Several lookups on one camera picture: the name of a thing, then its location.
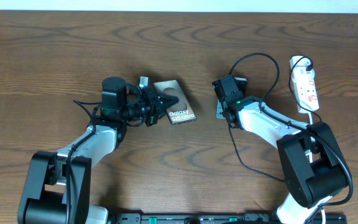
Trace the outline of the Galaxy S25 Ultra smartphone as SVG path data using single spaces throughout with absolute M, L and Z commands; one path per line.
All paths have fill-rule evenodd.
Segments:
M 160 93 L 178 98 L 178 102 L 166 110 L 172 125 L 188 123 L 197 119 L 177 80 L 156 82 L 154 87 Z

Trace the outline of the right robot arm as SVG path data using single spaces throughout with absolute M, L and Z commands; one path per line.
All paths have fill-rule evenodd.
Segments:
M 278 150 L 289 191 L 275 212 L 280 223 L 309 223 L 327 206 L 350 201 L 354 184 L 332 129 L 286 117 L 255 96 L 219 96 L 230 128 L 256 134 Z

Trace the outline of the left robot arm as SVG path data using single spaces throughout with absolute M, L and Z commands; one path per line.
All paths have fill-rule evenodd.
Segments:
M 149 88 L 147 77 L 137 86 L 105 78 L 101 101 L 86 112 L 86 131 L 68 146 L 32 156 L 18 223 L 114 223 L 107 208 L 90 204 L 92 169 L 123 142 L 128 126 L 155 125 L 178 101 Z

